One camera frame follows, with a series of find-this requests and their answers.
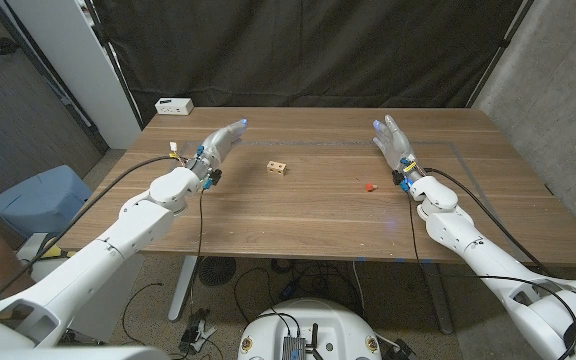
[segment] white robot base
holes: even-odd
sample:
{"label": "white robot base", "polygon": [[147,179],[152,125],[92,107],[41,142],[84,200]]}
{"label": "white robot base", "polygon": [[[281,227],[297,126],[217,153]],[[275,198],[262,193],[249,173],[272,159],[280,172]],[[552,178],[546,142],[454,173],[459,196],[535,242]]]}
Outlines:
{"label": "white robot base", "polygon": [[375,332],[357,314],[331,301],[301,298],[280,303],[251,322],[237,359],[379,360],[381,352]]}

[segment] black curtain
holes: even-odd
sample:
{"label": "black curtain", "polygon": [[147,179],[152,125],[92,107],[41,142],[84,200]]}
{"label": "black curtain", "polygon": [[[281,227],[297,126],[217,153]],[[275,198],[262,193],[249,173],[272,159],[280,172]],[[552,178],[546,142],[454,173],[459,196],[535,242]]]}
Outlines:
{"label": "black curtain", "polygon": [[195,106],[463,107],[521,0],[96,0],[144,121]]}

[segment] white power strip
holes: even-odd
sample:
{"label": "white power strip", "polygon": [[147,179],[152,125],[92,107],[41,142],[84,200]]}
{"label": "white power strip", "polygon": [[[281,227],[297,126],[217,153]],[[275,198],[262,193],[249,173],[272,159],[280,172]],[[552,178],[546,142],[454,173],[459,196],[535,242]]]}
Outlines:
{"label": "white power strip", "polygon": [[194,108],[192,100],[188,98],[161,98],[155,107],[157,114],[162,115],[188,115]]}

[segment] black cable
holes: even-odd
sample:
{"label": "black cable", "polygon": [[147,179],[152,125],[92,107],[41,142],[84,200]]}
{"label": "black cable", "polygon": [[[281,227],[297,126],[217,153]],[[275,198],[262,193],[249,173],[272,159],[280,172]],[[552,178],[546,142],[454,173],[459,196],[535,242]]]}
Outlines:
{"label": "black cable", "polygon": [[[299,284],[299,280],[300,280],[301,277],[309,277],[309,276],[312,276],[312,277],[320,277],[319,274],[307,274],[308,270],[310,270],[310,269],[315,269],[315,268],[318,268],[318,266],[317,266],[317,265],[311,265],[311,266],[308,266],[308,267],[306,267],[305,269],[303,269],[303,270],[301,270],[301,271],[299,271],[299,270],[297,270],[297,269],[294,270],[294,272],[296,272],[297,274],[299,274],[299,277],[296,278],[296,284],[297,284],[297,286],[298,286],[301,290],[303,290],[304,292],[306,292],[306,293],[308,293],[308,294],[319,294],[319,293],[314,290],[315,286],[313,286],[312,283],[311,283],[311,287],[313,287],[313,290],[309,291],[308,289],[305,289],[303,286],[301,286],[301,285]],[[355,288],[353,282],[350,281],[347,276],[344,276],[344,275],[341,273],[341,271],[340,271],[336,266],[334,266],[334,265],[324,264],[323,268],[326,268],[326,270],[328,270],[328,269],[334,270],[334,273],[326,272],[326,273],[323,273],[323,275],[325,275],[325,276],[338,277],[339,279],[343,280],[343,282],[347,285],[349,291],[351,292],[351,295],[352,295],[352,298],[353,298],[353,300],[352,300],[352,305],[353,305],[354,311],[355,311],[357,314],[363,313],[363,312],[364,312],[364,309],[361,307],[361,297],[359,296],[359,292],[357,291],[357,288]],[[344,303],[343,301],[339,301],[338,299],[335,299],[335,298],[333,298],[332,300],[334,300],[334,301],[337,302],[337,303]]]}
{"label": "black cable", "polygon": [[61,238],[66,234],[66,232],[68,232],[68,230],[70,230],[70,228],[72,228],[73,225],[75,225],[77,223],[77,221],[79,221],[79,219],[81,219],[81,217],[84,216],[86,214],[86,212],[88,212],[88,210],[90,210],[90,208],[93,207],[93,205],[95,205],[97,203],[97,201],[99,201],[104,195],[106,195],[106,193],[108,191],[110,191],[110,189],[112,189],[113,186],[117,185],[117,183],[119,181],[121,181],[121,179],[123,179],[124,177],[126,177],[126,175],[130,174],[134,170],[136,170],[136,169],[138,169],[144,165],[148,165],[150,163],[153,163],[155,161],[160,161],[160,160],[177,160],[177,159],[170,157],[170,156],[159,156],[159,157],[156,157],[153,159],[143,161],[137,165],[132,166],[128,170],[124,171],[112,183],[110,183],[110,185],[108,185],[108,187],[106,187],[101,193],[99,193],[99,195],[97,195],[97,197],[95,197],[93,200],[90,200],[88,203],[86,203],[86,207],[84,207],[72,220],[70,220],[70,222],[68,223],[66,228],[59,235],[57,235],[55,238],[53,238],[52,241],[48,242],[42,251],[37,253],[37,255],[35,255],[35,257],[33,257],[26,265],[24,265],[24,267],[15,276],[13,276],[10,279],[10,281],[8,281],[4,286],[2,286],[0,288],[0,296],[1,296],[1,294],[3,294],[4,291],[6,291],[6,289],[8,289],[8,287],[10,287],[10,285],[12,285],[23,274],[25,274],[26,271],[28,271],[32,267],[33,264],[35,264],[37,261],[39,261],[41,259],[41,257],[44,256],[48,252],[48,250],[50,250],[59,240],[61,240]]}
{"label": "black cable", "polygon": [[295,319],[295,318],[294,318],[292,315],[290,315],[290,314],[274,312],[274,313],[259,315],[259,316],[257,316],[257,319],[261,319],[261,318],[265,318],[265,317],[269,317],[269,316],[275,316],[275,315],[276,315],[276,316],[279,316],[279,317],[287,316],[287,317],[291,318],[292,321],[294,321],[295,324],[297,325],[297,337],[300,337],[300,336],[301,336],[301,327],[299,326],[299,322],[297,321],[297,319]]}
{"label": "black cable", "polygon": [[541,269],[541,271],[543,271],[546,275],[553,276],[548,271],[548,269],[546,269],[544,264],[542,264],[541,261],[539,261],[533,254],[531,254],[530,251],[528,251],[528,249],[526,249],[523,245],[521,245],[521,243],[517,239],[515,239],[515,237],[512,236],[512,234],[510,234],[510,232],[506,229],[506,227],[499,220],[497,220],[497,218],[490,212],[490,210],[488,210],[488,208],[466,186],[464,186],[457,179],[453,178],[452,176],[446,174],[445,172],[443,172],[441,170],[437,170],[437,169],[433,169],[433,168],[424,168],[424,170],[427,173],[431,173],[431,172],[437,173],[437,174],[445,177],[446,179],[452,181],[457,186],[459,186],[463,191],[466,192],[466,194],[468,194],[477,203],[477,205],[479,205],[481,210],[483,210],[486,213],[486,215],[488,215],[490,220],[492,220],[495,223],[495,225],[497,225],[499,230],[501,230],[508,237],[508,239],[510,239],[510,241],[512,241],[512,243],[515,244],[519,248],[519,250],[521,250],[524,254],[526,254],[526,256],[528,256],[528,258],[530,258],[530,260],[535,265],[537,265],[537,267],[539,269]]}
{"label": "black cable", "polygon": [[[241,308],[241,305],[239,304],[239,299],[237,298],[237,285],[239,285],[239,281],[241,281],[241,279],[244,276],[246,276],[249,273],[256,271],[256,270],[263,271],[264,273],[266,273],[266,279],[268,280],[268,297],[270,298],[270,309],[272,310],[273,313],[277,314],[277,311],[275,311],[275,308],[273,307],[273,305],[275,304],[275,299],[273,299],[272,291],[270,289],[270,273],[268,272],[268,270],[266,270],[264,268],[260,268],[260,267],[252,268],[252,269],[246,271],[245,273],[239,275],[239,278],[237,279],[237,281],[235,281],[235,286],[233,287],[233,290],[232,290],[233,294],[235,295],[235,304],[237,305],[237,309],[239,309],[239,313],[241,313],[241,316],[243,316],[244,320],[246,320],[246,325],[250,324],[250,320],[248,320],[248,317],[244,313],[244,310]],[[286,319],[284,319],[283,316],[281,316],[281,315],[279,315],[279,318],[281,318],[281,320],[284,322],[284,324],[286,324],[286,329],[288,329],[288,336],[291,336],[290,326],[288,326]]]}
{"label": "black cable", "polygon": [[141,341],[141,340],[133,337],[132,335],[130,335],[130,333],[128,333],[128,329],[126,329],[126,312],[128,311],[128,306],[130,306],[130,303],[132,302],[132,300],[133,300],[137,295],[139,295],[140,292],[146,290],[147,288],[149,288],[149,287],[151,287],[151,286],[163,286],[163,285],[164,285],[164,284],[163,284],[163,283],[160,283],[160,282],[159,282],[159,283],[148,284],[148,285],[142,287],[141,289],[137,290],[137,292],[134,293],[134,294],[130,297],[130,300],[128,300],[128,303],[126,304],[126,307],[124,307],[124,312],[123,312],[123,314],[121,315],[121,327],[122,327],[122,329],[124,330],[124,333],[126,334],[126,336],[127,336],[130,340],[132,340],[132,341],[125,342],[125,343],[123,343],[123,345],[126,345],[126,344],[131,343],[131,342],[136,342],[136,343],[139,343],[139,344],[144,345],[144,346],[146,345],[146,343],[144,343],[143,341]]}
{"label": "black cable", "polygon": [[224,360],[224,354],[221,352],[221,349],[219,348],[219,346],[217,346],[217,344],[215,344],[212,340],[206,339],[206,342],[211,344],[212,346],[215,347],[215,349],[217,349],[217,351],[219,352],[219,356],[221,356],[221,360]]}
{"label": "black cable", "polygon": [[[311,260],[311,261],[306,261],[306,262],[302,262],[302,263],[299,263],[299,264],[303,265],[303,264],[308,264],[308,263],[313,263],[313,262],[315,262],[315,261],[314,261],[314,260]],[[323,272],[323,271],[322,271],[322,272],[321,272],[321,275],[319,275],[319,274],[308,274],[308,273],[307,273],[308,270],[310,270],[310,269],[315,269],[315,268],[318,269],[319,266],[317,266],[316,264],[315,264],[315,265],[310,265],[310,266],[306,267],[305,269],[303,269],[303,270],[301,270],[301,271],[298,270],[298,269],[296,269],[296,268],[293,269],[293,275],[292,275],[293,281],[295,282],[295,284],[297,285],[297,287],[298,287],[299,289],[301,289],[303,292],[305,292],[306,294],[309,294],[309,295],[310,295],[310,294],[322,295],[321,291],[317,291],[317,290],[316,290],[318,287],[315,285],[315,282],[316,282],[318,279],[321,279],[321,280],[323,281],[322,285],[327,288],[327,287],[328,287],[328,283],[330,283],[330,281],[329,281],[329,280],[326,280],[326,278],[325,278],[324,276],[326,276],[326,277],[328,277],[328,278],[329,278],[330,276],[337,277],[337,278],[343,280],[343,282],[347,285],[348,290],[349,290],[350,293],[351,293],[350,295],[352,296],[352,303],[349,304],[347,301],[346,301],[346,302],[345,302],[345,301],[341,301],[340,299],[337,299],[337,298],[331,296],[330,293],[324,294],[325,297],[326,297],[326,298],[330,298],[331,300],[333,300],[333,301],[335,301],[335,302],[337,302],[337,303],[343,303],[343,304],[344,304],[345,306],[347,306],[347,307],[351,307],[350,305],[352,305],[352,308],[354,308],[354,311],[355,311],[357,314],[363,313],[363,308],[361,308],[361,298],[360,298],[360,296],[359,296],[359,292],[357,291],[357,289],[355,288],[355,286],[353,285],[353,283],[348,279],[347,276],[344,276],[344,275],[341,273],[341,271],[340,271],[336,266],[330,265],[330,264],[327,264],[327,263],[324,263],[324,265],[322,266],[322,269],[326,269],[326,270],[332,269],[332,270],[334,270],[334,273],[330,273],[329,271],[326,271],[326,272]],[[313,277],[313,279],[312,279],[312,281],[311,281],[311,284],[310,284],[312,290],[308,290],[308,289],[304,288],[304,287],[300,284],[300,280],[301,280],[302,277]]]}
{"label": "black cable", "polygon": [[[202,188],[201,192],[199,193],[199,245],[197,246],[197,261],[199,261],[199,255],[201,254],[201,242],[203,239],[203,233],[204,233],[204,210],[203,210],[203,199],[204,199],[204,191],[206,191],[206,188]],[[190,278],[190,284],[189,284],[189,291],[190,291],[190,315],[188,315],[188,321],[190,321],[190,319],[192,318],[192,315],[194,314],[194,310],[193,310],[193,303],[195,302],[195,300],[193,299],[193,293],[192,293],[192,289],[195,286],[195,279],[197,278],[197,274],[196,271],[193,271],[192,276]],[[190,344],[188,344],[188,348],[186,349],[186,353],[180,357],[177,358],[176,360],[184,360],[185,358],[188,357],[188,355],[190,354]]]}
{"label": "black cable", "polygon": [[[431,276],[439,276],[439,277],[453,277],[453,278],[478,278],[478,279],[498,279],[498,280],[510,280],[510,281],[517,281],[517,282],[522,282],[525,284],[529,284],[532,286],[536,286],[538,288],[541,288],[545,291],[547,291],[548,293],[550,293],[552,296],[554,296],[557,300],[559,300],[559,302],[561,302],[561,304],[566,308],[566,311],[568,311],[568,314],[570,314],[570,317],[572,318],[572,322],[575,323],[576,322],[576,316],[575,313],[572,311],[572,309],[570,308],[570,306],[568,306],[568,304],[559,296],[557,295],[557,293],[555,293],[554,291],[548,289],[545,286],[542,286],[540,284],[537,284],[536,282],[532,282],[532,281],[528,281],[528,280],[524,280],[524,279],[519,279],[519,278],[513,278],[513,277],[507,277],[507,276],[494,276],[494,275],[442,275],[442,274],[431,274],[428,273],[424,270],[423,266],[421,265],[421,260],[419,260],[419,253],[417,252],[417,238],[415,237],[415,225],[413,223],[413,219],[412,219],[412,197],[410,194],[408,194],[408,207],[410,210],[410,227],[412,229],[412,242],[413,242],[413,246],[415,248],[415,257],[417,259],[417,265],[419,265],[419,268],[421,269],[421,273],[422,275],[431,275]],[[572,341],[572,343],[570,344],[570,346],[566,349],[566,351],[559,357],[558,360],[564,360],[566,359],[568,356],[570,356],[575,349],[575,345],[576,345],[576,333],[575,333],[575,337]]]}

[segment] hand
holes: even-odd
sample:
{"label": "hand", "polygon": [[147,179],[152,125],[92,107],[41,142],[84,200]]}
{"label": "hand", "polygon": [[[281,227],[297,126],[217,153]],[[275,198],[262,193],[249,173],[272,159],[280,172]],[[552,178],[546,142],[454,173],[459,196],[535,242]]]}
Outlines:
{"label": "hand", "polygon": [[401,158],[415,160],[415,152],[412,150],[408,138],[399,129],[392,116],[386,115],[386,125],[379,120],[373,122],[377,136],[372,141],[379,147],[384,154],[388,165],[393,170],[402,172],[404,165],[400,162]]}
{"label": "hand", "polygon": [[202,146],[213,169],[218,169],[230,150],[241,142],[241,135],[247,127],[248,120],[241,119],[208,135]]}

